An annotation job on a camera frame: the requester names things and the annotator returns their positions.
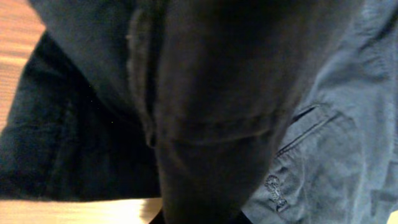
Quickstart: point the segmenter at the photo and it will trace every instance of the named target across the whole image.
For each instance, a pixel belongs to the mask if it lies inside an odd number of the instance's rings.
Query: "dark blue fabric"
[[[25,66],[0,137],[0,198],[159,197],[154,153],[135,120],[111,113],[45,34]]]
[[[1,199],[162,187],[169,223],[223,223],[242,205],[253,223],[397,209],[395,1],[270,1],[284,16],[248,3],[238,17],[237,1],[172,1],[164,30],[157,1],[139,2],[32,0],[49,33],[0,137]]]

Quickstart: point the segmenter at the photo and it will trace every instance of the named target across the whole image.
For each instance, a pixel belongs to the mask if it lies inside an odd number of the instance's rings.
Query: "wrinkled fabric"
[[[253,223],[387,223],[398,210],[397,12],[366,1],[243,207]]]
[[[168,223],[398,209],[394,1],[31,3],[48,33],[0,137],[1,199],[161,193]]]
[[[169,1],[157,73],[144,79],[155,79],[153,113],[141,111],[169,223],[238,214],[361,4]]]
[[[0,198],[159,197],[154,152],[135,120],[132,125],[112,114],[44,34],[22,72],[0,137]]]

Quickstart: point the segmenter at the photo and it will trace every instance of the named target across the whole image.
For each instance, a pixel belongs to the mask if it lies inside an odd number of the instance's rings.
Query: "denim fabric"
[[[253,223],[386,223],[398,209],[397,12],[366,1],[244,206]]]

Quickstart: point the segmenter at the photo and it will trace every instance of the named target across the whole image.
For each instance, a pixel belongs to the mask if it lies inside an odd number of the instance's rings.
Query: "black fabric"
[[[44,34],[22,73],[0,137],[0,198],[91,201],[160,197],[154,152],[137,117],[98,99]]]
[[[160,210],[160,212],[149,224],[165,224],[163,210]],[[240,212],[239,215],[230,224],[252,224],[252,222],[250,222],[250,220],[244,215],[243,212]]]
[[[47,32],[69,56],[108,110],[130,122],[127,25],[135,0],[29,0]]]
[[[362,3],[169,1],[148,130],[170,224],[239,213]]]

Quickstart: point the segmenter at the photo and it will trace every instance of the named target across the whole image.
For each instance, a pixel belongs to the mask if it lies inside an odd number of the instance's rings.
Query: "pocket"
[[[360,130],[327,105],[294,118],[243,212],[253,223],[351,223],[364,171]]]
[[[287,129],[275,158],[289,151],[312,132],[317,131],[335,115],[336,112],[326,105],[311,105],[299,110],[292,118],[292,123]]]

